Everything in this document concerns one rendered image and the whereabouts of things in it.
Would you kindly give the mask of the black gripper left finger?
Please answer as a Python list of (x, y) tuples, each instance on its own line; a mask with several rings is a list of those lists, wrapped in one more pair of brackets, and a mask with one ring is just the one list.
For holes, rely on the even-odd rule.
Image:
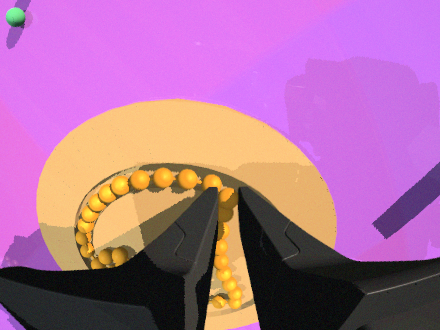
[(0, 304), (37, 330), (204, 330), (219, 237), (219, 186), (113, 268), (0, 268)]

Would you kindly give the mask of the light orange round board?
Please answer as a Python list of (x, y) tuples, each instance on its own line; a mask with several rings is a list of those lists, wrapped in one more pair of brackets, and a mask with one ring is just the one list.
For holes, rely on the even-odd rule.
[[(181, 98), (133, 102), (89, 118), (68, 133), (41, 170), (36, 210), (41, 236), (63, 270), (92, 269), (92, 257), (81, 256), (75, 240), (89, 198), (116, 177), (131, 180), (144, 170), (149, 178), (165, 168), (172, 177), (192, 169), (197, 180), (216, 174), (221, 189), (248, 186), (312, 237), (335, 249), (335, 204), (319, 170), (283, 134), (225, 105)], [(220, 190), (221, 190), (220, 189)], [(89, 244), (93, 256), (124, 246), (135, 257), (160, 237), (204, 193), (201, 184), (181, 189), (153, 181), (145, 190), (132, 188), (108, 202), (93, 221)], [(239, 205), (237, 205), (239, 206)], [(255, 324), (257, 313), (237, 220), (231, 221), (225, 256), (241, 289), (241, 305), (209, 302), (204, 330), (225, 330)]]

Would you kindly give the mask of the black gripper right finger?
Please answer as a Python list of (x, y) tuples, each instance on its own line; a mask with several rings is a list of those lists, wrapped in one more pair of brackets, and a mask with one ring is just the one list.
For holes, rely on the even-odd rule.
[(248, 186), (237, 220), (260, 330), (356, 330), (440, 300), (440, 257), (351, 260)]

